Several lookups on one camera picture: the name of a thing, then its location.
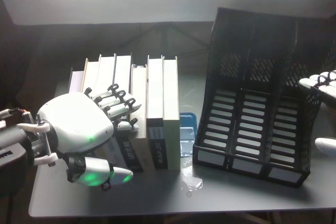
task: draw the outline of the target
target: stack of books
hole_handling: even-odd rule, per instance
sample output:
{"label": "stack of books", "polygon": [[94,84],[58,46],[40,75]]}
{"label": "stack of books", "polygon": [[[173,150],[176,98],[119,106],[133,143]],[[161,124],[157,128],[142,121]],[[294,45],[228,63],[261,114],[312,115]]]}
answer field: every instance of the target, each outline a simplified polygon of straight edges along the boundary
{"label": "stack of books", "polygon": [[114,83],[142,104],[137,111],[121,118],[137,118],[139,131],[111,137],[94,151],[96,156],[133,172],[180,170],[177,58],[149,56],[145,66],[132,64],[132,56],[116,54],[100,55],[98,61],[86,59],[84,70],[71,70],[68,91],[84,92],[90,87],[89,95],[94,98]]}

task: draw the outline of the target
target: green light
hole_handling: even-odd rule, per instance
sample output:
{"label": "green light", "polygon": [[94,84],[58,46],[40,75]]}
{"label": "green light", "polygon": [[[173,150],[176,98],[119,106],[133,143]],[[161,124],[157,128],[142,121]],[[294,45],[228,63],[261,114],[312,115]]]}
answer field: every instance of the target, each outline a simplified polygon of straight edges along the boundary
{"label": "green light", "polygon": [[128,182],[132,179],[132,175],[128,175],[126,178],[124,178],[123,182]]}
{"label": "green light", "polygon": [[90,173],[90,174],[85,176],[84,181],[89,182],[89,181],[94,180],[95,178],[96,178],[96,175],[93,174],[93,173]]}
{"label": "green light", "polygon": [[101,182],[96,180],[96,181],[93,181],[92,183],[90,183],[89,186],[99,186],[100,184],[101,184]]}

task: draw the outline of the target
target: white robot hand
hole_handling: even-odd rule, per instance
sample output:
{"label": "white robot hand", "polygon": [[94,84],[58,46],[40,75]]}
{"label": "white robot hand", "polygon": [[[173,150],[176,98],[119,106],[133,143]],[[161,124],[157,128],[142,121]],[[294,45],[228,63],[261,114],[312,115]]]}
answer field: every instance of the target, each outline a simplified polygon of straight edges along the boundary
{"label": "white robot hand", "polygon": [[137,120],[121,121],[141,104],[117,84],[107,92],[91,95],[76,92],[56,97],[38,111],[40,119],[50,125],[47,132],[50,152],[66,161],[68,180],[87,186],[114,185],[129,181],[130,170],[114,167],[104,159],[84,157],[105,144],[110,137],[138,130]]}
{"label": "white robot hand", "polygon": [[[336,70],[314,74],[300,80],[300,87],[305,92],[318,92],[322,101],[329,106],[336,105]],[[336,156],[336,138],[319,137],[315,140],[316,147],[329,156]]]}

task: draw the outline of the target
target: gray tabletop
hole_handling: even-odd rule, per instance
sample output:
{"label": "gray tabletop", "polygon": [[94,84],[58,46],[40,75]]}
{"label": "gray tabletop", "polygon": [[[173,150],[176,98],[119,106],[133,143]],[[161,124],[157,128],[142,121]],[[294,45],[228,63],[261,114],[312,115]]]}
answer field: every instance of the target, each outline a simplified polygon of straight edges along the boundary
{"label": "gray tabletop", "polygon": [[[181,74],[180,112],[201,116],[205,74]],[[66,86],[56,90],[64,93]],[[314,125],[317,136],[336,136],[322,105]],[[303,185],[290,188],[181,160],[181,172],[136,174],[108,192],[67,182],[67,166],[39,166],[29,214],[32,217],[151,215],[180,212],[253,211],[336,207],[336,160],[312,144],[311,174]]]}

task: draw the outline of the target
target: black file organizer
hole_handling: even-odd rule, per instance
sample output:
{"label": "black file organizer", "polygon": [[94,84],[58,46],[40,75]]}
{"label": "black file organizer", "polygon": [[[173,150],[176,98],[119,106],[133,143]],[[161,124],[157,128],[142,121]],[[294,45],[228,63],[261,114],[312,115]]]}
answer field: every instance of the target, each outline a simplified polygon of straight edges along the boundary
{"label": "black file organizer", "polygon": [[304,96],[298,81],[334,62],[334,36],[322,23],[218,10],[193,163],[302,184],[321,101]]}

